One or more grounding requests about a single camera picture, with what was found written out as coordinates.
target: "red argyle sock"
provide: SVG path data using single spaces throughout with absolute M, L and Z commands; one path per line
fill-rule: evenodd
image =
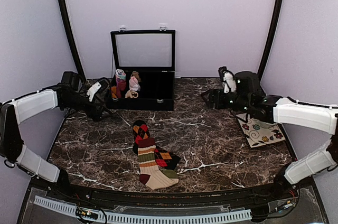
M 138 120 L 133 124 L 133 134 L 134 134 L 134 146 L 133 151 L 135 154 L 138 154 L 138 144 L 144 139 L 150 137 L 149 129 L 146 123 L 142 120 Z M 180 161 L 180 157 L 177 155 L 168 152 L 159 146 L 156 146 L 155 149 L 155 161 L 158 166 L 163 167 L 167 170 L 174 170 L 177 164 Z

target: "lavender wall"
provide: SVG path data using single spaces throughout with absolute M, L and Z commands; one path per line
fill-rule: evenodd
M 110 31 L 177 30 L 176 72 L 217 77 L 219 66 L 257 71 L 275 0 L 67 0 L 88 78 L 111 75 Z
M 57 0 L 0 0 L 0 5 L 0 102 L 58 83 L 64 70 L 75 70 Z M 21 124 L 26 145 L 46 157 L 63 115 L 47 111 Z M 13 224 L 30 179 L 2 160 L 0 222 Z
M 338 0 L 283 0 L 277 33 L 262 85 L 270 94 L 338 104 Z M 286 126 L 298 157 L 328 134 Z M 315 177 L 330 223 L 338 223 L 338 170 Z

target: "pink sock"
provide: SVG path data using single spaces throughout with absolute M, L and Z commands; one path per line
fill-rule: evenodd
M 134 76 L 132 76 L 129 80 L 129 89 L 133 90 L 133 91 L 140 91 L 141 90 L 141 87 L 138 84 L 138 80 Z

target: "marble surface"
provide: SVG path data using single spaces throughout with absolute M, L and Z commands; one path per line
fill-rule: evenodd
M 174 111 L 113 110 L 93 122 L 83 113 L 61 128 L 49 161 L 67 170 L 72 184 L 129 192 L 206 192 L 271 183 L 291 161 L 285 142 L 250 149 L 228 110 L 207 109 L 200 93 L 220 89 L 219 79 L 177 79 Z M 180 181 L 151 190 L 139 182 L 132 124 L 147 122 L 156 143 L 180 156 Z

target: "rolled sock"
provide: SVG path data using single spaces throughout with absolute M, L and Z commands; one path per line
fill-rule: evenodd
M 128 90 L 128 92 L 125 95 L 126 98 L 137 98 L 138 97 L 138 92 L 133 91 L 133 90 Z
M 139 74 L 137 71 L 134 71 L 132 76 L 134 76 L 138 80 L 138 82 L 141 82 L 141 78 L 139 77 Z
M 124 91 L 127 86 L 126 74 L 124 70 L 117 69 L 115 73 L 115 77 L 116 77 L 116 96 L 117 98 L 122 98 L 121 91 Z
M 116 79 L 126 80 L 126 73 L 122 69 L 116 69 Z
M 116 90 L 117 90 L 116 86 L 111 87 L 111 91 L 110 92 L 111 92 L 111 97 L 112 98 L 117 98 Z
M 179 182 L 179 177 L 175 171 L 159 170 L 155 161 L 156 145 L 154 138 L 144 139 L 139 143 L 138 161 L 140 169 L 139 180 L 142 184 L 152 190 L 167 188 Z
M 129 80 L 129 89 L 133 91 L 140 91 L 141 87 L 138 84 L 138 80 L 135 78 L 135 76 L 132 76 Z

